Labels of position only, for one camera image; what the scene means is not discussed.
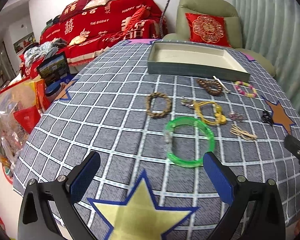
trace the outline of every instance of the yellow hair tie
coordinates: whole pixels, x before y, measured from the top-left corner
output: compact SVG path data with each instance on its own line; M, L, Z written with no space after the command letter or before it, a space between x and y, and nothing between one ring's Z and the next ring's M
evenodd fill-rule
M205 106L207 104L212 104L216 107L215 117L216 120L214 122L208 121L205 119L201 112L201 106ZM208 124L208 125L217 125L217 124L225 124L227 122L226 117L222 114L222 107L218 105L216 102L200 102L197 103L194 101L194 109L196 114L200 117L201 121Z

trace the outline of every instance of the checkered tablecloth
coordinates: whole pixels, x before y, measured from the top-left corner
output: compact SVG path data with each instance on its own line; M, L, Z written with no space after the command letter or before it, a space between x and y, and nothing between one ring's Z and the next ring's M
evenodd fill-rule
M300 140L300 117L276 81L256 62L238 51L227 49L251 74L250 83L257 89L257 98L239 95L232 82L224 82L232 91L219 97L210 96L199 87L194 77L149 75L147 57L151 45L122 41L89 63L68 89L68 99L54 102L31 133L15 169L14 190L24 193L29 179L52 181L68 174L81 163L90 150L101 156L101 167L84 198L76 204L83 220L98 239L104 239L108 226L87 202L87 197L122 201L138 175L145 169L157 202L161 206L197 206L199 210L178 226L169 239L205 239L226 211L202 167L186 169L166 159L163 129L168 120L180 116L196 117L193 110L182 106L182 97L197 101L216 101L225 115L242 113L243 122L211 126L215 135L214 154L230 166L236 175L251 181L277 182L286 223L294 221L300 211L300 166L283 147L286 135L281 126L263 124L263 109L270 111L261 96L271 102L278 99L288 116L296 123L292 135ZM172 111L165 118L146 115L145 97L154 91L172 98ZM165 106L162 98L153 100L153 110ZM206 118L214 120L213 108L203 108ZM229 132L231 125L258 136L245 141ZM174 134L174 152L183 159L198 159L207 149L206 138L191 127L182 127ZM54 203L55 218L63 224ZM244 214L237 234L249 217L252 204Z

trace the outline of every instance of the orange star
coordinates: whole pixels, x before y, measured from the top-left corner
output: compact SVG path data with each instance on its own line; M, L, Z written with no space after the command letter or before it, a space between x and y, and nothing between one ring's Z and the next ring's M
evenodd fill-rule
M263 100L272 110L272 120L274 124L283 126L283 128L287 131L288 134L291 134L291 126L296 123L292 121L292 119L286 114L284 108L281 103L278 101L276 104L270 102L262 96Z
M61 91L61 93L56 97L55 100L58 100L58 99L61 99L61 100L70 100L71 98L70 98L70 95L69 95L69 93L68 93L68 89L69 89L74 83L76 83L77 81L78 81L78 79L73 79L73 80L71 80L71 81L66 85L65 89L63 89L63 90Z

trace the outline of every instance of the pink and yellow beaded bracelet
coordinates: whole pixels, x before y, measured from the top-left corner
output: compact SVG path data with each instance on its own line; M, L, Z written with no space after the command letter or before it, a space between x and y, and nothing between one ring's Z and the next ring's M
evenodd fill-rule
M238 91L239 94L244 95L244 96L249 97L249 98L257 97L257 90L252 85L250 85L246 82L242 82L242 81L236 81L234 84L235 84L234 87ZM247 92L243 91L239 86L248 87L253 91L253 93L247 93Z

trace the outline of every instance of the green bangle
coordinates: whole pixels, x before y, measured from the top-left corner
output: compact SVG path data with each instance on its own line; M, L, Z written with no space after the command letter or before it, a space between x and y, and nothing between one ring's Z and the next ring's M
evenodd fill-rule
M209 140L209 149L207 152L213 152L214 150L214 134L210 130L210 128L199 119L195 119L192 117L180 117L177 119L174 119L172 121L169 121L166 125L166 129L164 132L164 140L167 143L167 157L170 161L172 161L174 164L184 167L184 168L194 168L202 166L203 164L203 157L201 157L199 160L194 161L185 161L177 156L175 156L172 152L172 135L174 132L174 129L177 126L180 125L191 125L193 127L197 127Z

